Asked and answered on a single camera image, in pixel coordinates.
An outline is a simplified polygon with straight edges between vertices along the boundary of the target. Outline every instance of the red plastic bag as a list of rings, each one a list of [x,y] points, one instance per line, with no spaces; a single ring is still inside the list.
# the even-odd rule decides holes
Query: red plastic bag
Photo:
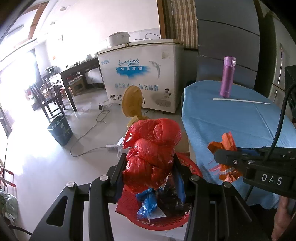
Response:
[[[138,139],[148,139],[153,135],[156,120],[139,120],[128,128],[123,140],[123,149],[135,146]]]
[[[131,147],[123,171],[123,180],[133,193],[152,187],[158,189],[166,181],[173,166],[174,145],[181,130],[173,120],[138,121],[128,129],[123,147]]]
[[[133,147],[138,139],[150,140],[157,145],[177,145],[181,140],[181,129],[174,120],[139,120],[131,125],[124,137],[123,148]]]
[[[173,161],[174,148],[172,146],[158,146],[152,141],[139,139],[135,142],[138,157],[161,169],[168,168]]]
[[[158,145],[177,145],[181,140],[181,129],[174,120],[160,118],[153,130],[154,143]]]

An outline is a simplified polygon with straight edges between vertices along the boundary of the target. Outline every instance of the screw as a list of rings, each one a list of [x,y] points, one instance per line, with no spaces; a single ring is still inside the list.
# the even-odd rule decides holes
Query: screw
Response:
[[[74,185],[75,185],[75,182],[67,182],[67,184],[66,184],[66,186],[69,188],[74,187]]]
[[[199,179],[200,179],[200,177],[197,176],[197,175],[192,175],[192,176],[191,176],[191,180],[192,180],[192,181],[198,181]]]
[[[226,188],[231,188],[231,187],[232,187],[232,184],[229,183],[229,182],[224,182],[223,185],[224,185],[224,187],[226,187]]]
[[[107,181],[108,180],[108,176],[107,175],[102,175],[102,176],[100,176],[100,180],[101,181]]]

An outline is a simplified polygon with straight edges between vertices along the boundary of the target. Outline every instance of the dark wooden table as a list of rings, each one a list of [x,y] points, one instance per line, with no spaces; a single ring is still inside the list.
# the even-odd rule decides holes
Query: dark wooden table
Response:
[[[74,79],[76,76],[84,75],[86,72],[99,68],[99,60],[98,58],[93,58],[91,60],[85,61],[84,63],[77,64],[63,72],[60,73],[61,79],[63,81],[66,95],[70,101],[71,107],[74,111],[77,111],[74,101],[72,99],[71,93],[69,91],[69,81]]]

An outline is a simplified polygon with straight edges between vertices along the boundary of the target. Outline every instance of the trash bin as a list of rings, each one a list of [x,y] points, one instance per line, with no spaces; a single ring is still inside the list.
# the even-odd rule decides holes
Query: trash bin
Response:
[[[65,115],[58,115],[47,129],[61,146],[66,145],[73,135]]]

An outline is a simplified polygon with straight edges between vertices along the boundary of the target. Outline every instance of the white stick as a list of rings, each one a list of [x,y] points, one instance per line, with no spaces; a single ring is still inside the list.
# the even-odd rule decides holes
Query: white stick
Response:
[[[271,103],[252,101],[252,100],[237,100],[237,99],[225,99],[225,98],[213,98],[213,100],[229,100],[229,101],[250,102],[250,103],[257,103],[257,104],[271,104]]]

